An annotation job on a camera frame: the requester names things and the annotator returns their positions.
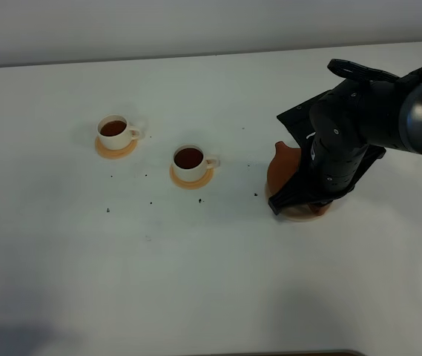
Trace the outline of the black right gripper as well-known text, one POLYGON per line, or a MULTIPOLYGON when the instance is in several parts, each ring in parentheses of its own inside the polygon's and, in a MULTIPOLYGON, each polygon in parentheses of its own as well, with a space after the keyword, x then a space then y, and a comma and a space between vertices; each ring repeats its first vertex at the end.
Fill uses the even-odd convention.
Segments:
POLYGON ((312 215, 323 215, 329 209, 325 197, 348 189, 369 146, 409 151, 400 134, 400 110, 414 88, 346 79, 318 99, 309 111, 315 131, 311 163, 268 198, 274 214, 304 205, 312 215))

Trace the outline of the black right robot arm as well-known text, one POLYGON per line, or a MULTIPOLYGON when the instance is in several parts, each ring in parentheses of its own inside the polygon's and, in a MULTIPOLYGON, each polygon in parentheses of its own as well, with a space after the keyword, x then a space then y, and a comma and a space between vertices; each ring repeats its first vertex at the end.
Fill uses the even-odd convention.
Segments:
POLYGON ((314 214, 350 193, 387 149, 422 155, 422 68, 403 76, 348 73, 278 120, 300 146, 296 171, 268 198, 275 214, 314 214))

